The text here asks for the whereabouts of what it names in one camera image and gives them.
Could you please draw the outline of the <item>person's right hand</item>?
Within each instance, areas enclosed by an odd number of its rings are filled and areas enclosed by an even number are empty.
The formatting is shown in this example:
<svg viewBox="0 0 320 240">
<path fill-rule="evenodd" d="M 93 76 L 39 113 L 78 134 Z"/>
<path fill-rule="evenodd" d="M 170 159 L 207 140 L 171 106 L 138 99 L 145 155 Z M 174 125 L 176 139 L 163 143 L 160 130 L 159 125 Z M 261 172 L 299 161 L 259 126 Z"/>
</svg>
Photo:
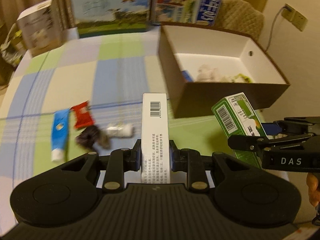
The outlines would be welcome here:
<svg viewBox="0 0 320 240">
<path fill-rule="evenodd" d="M 318 178 L 314 174 L 308 173 L 306 177 L 306 184 L 308 186 L 309 202 L 313 207 L 316 207 L 320 201 Z"/>
</svg>

